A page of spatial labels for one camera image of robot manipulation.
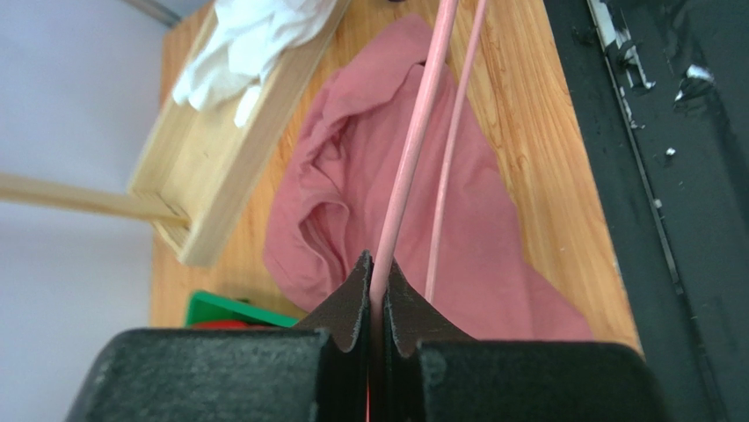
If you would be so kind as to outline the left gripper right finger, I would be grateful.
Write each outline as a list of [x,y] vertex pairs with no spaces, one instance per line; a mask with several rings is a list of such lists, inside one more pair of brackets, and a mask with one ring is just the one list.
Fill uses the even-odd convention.
[[480,341],[390,269],[383,304],[386,421],[667,421],[655,376],[627,346]]

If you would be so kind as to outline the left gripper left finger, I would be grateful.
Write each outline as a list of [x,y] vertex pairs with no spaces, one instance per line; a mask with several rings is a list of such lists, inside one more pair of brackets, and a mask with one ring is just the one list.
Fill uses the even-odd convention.
[[369,285],[363,251],[345,282],[284,329],[135,329],[93,362],[70,421],[363,421]]

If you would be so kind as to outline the pink t shirt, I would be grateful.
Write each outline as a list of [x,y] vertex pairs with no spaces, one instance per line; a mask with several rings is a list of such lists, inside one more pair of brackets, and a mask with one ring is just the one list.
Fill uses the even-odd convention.
[[[317,93],[275,195],[264,263],[313,310],[375,251],[424,73],[432,28],[381,31]],[[584,317],[523,257],[516,207],[471,107],[457,132],[434,307],[478,339],[592,338]]]

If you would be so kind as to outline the pink wire hanger taken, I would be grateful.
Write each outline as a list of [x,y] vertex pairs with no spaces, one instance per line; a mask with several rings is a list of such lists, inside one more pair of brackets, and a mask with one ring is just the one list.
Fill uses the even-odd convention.
[[[466,99],[469,77],[473,69],[476,48],[480,39],[485,10],[488,2],[477,2],[473,26],[458,83],[456,99],[451,113],[447,142],[440,167],[440,182],[433,216],[433,227],[429,249],[429,261],[425,279],[425,298],[431,302],[434,297],[438,263],[440,257],[441,229],[447,202],[447,186],[453,162],[457,131],[460,126],[462,109]],[[388,277],[394,261],[396,241],[404,218],[411,186],[418,166],[420,151],[425,138],[428,121],[431,117],[436,92],[447,56],[450,37],[454,28],[458,3],[441,1],[433,29],[425,70],[420,82],[418,95],[407,130],[403,153],[396,172],[392,193],[384,218],[382,233],[374,256],[374,271],[369,288],[370,343],[372,361],[368,370],[367,420],[381,421],[384,412],[384,301]]]

